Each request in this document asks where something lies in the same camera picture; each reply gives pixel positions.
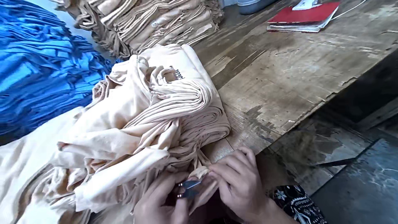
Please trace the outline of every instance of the stack of folded t-shirts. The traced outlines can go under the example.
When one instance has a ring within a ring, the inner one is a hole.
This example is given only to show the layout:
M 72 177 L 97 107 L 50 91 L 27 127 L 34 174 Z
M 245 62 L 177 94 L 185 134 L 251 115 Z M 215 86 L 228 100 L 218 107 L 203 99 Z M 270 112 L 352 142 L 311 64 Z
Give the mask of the stack of folded t-shirts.
M 193 45 L 218 29 L 217 0 L 51 0 L 92 31 L 112 55 L 127 59 L 155 44 Z
M 91 104 L 0 147 L 0 223 L 87 223 L 91 212 L 115 215 L 119 206 L 131 217 L 161 172 L 203 176 L 210 161 L 200 148 L 229 130 L 190 46 L 133 55 L 93 88 Z M 216 188 L 207 182 L 191 211 Z
M 2 142 L 91 102 L 111 65 L 53 13 L 23 0 L 0 0 Z

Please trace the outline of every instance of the scissors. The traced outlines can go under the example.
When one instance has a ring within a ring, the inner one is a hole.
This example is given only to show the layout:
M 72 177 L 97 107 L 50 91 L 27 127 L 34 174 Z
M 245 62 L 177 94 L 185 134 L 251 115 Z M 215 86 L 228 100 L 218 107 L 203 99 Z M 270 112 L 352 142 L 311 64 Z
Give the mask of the scissors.
M 178 194 L 177 198 L 188 198 L 191 199 L 195 195 L 199 194 L 199 191 L 195 190 L 195 186 L 199 185 L 202 181 L 184 181 L 178 184 L 178 187 L 184 188 L 184 193 Z

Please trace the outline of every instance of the worn wooden tabletop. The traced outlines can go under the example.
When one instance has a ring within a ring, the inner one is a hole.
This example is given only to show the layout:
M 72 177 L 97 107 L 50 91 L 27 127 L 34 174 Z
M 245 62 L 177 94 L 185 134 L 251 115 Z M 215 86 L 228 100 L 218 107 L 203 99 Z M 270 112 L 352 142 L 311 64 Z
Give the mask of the worn wooden tabletop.
M 341 1 L 336 15 L 361 1 Z M 229 6 L 220 30 L 193 47 L 232 126 L 209 146 L 212 160 L 240 145 L 260 152 L 398 48 L 395 0 L 367 0 L 319 33 L 267 32 L 268 19 L 297 3 L 250 16 Z

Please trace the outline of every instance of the white cable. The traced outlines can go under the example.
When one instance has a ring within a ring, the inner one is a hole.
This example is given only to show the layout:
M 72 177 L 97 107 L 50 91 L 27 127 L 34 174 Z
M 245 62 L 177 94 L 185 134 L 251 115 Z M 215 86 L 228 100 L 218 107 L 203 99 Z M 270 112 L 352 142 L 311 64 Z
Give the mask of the white cable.
M 355 6 L 354 8 L 356 8 L 356 7 L 358 7 L 358 6 L 360 6 L 362 3 L 364 3 L 366 0 L 363 0 L 361 3 L 359 3 L 357 6 Z M 349 11 L 351 11 L 351 10 L 353 10 L 354 8 L 352 8 L 352 9 L 350 9 L 350 10 L 348 10 L 348 11 L 346 11 L 346 12 L 343 12 L 342 14 L 340 14 L 340 15 L 338 15 L 338 16 L 336 16 L 336 17 L 334 17 L 334 18 L 332 18 L 330 21 L 332 21 L 332 20 L 334 20 L 334 19 L 336 19 L 336 18 L 338 18 L 338 17 L 340 17 L 340 16 L 342 16 L 342 15 L 344 15 L 344 14 L 346 14 L 347 12 L 349 12 Z

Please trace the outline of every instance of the hand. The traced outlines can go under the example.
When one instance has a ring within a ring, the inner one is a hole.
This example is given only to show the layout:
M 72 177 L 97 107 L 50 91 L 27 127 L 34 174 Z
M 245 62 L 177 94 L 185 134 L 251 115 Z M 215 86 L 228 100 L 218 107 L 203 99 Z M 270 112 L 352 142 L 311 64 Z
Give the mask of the hand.
M 188 173 L 167 173 L 160 175 L 148 188 L 134 208 L 135 223 L 186 224 L 188 223 L 188 202 L 177 199 L 176 206 L 164 206 L 168 194 L 177 183 L 188 177 Z
M 219 183 L 221 200 L 249 223 L 297 224 L 262 191 L 256 157 L 247 147 L 210 166 L 210 176 Z

